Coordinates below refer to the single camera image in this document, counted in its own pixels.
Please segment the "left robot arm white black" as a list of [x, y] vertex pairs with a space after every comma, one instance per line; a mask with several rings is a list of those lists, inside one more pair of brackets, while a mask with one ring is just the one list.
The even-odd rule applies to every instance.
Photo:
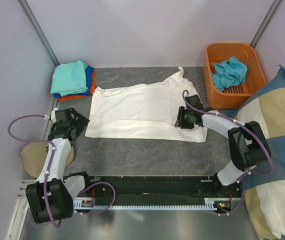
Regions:
[[78, 194], [86, 197], [93, 189], [85, 180], [85, 172], [64, 179], [68, 155], [90, 121], [74, 108], [56, 109], [50, 118], [53, 125], [48, 136], [47, 157], [36, 182], [26, 187], [25, 194], [35, 223], [51, 222], [59, 226], [61, 220], [73, 215]]

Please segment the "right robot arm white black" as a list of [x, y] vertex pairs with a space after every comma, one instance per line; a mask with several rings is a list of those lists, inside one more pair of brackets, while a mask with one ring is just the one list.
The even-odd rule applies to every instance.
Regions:
[[213, 176], [212, 193], [223, 197], [230, 190], [230, 185], [239, 183], [252, 172], [271, 174], [274, 170], [271, 150], [260, 124], [256, 121], [242, 122], [205, 108], [196, 95], [182, 93], [185, 106], [178, 109], [176, 128], [192, 130], [196, 126], [215, 131], [227, 138], [230, 161]]

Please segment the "white printed t shirt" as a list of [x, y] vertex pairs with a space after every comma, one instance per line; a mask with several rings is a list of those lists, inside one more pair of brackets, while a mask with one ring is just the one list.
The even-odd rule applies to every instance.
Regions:
[[183, 91], [197, 94], [184, 73], [180, 66], [178, 72], [161, 82], [109, 89], [97, 87], [91, 99], [85, 136], [204, 143], [207, 128], [175, 127], [179, 107], [185, 106]]

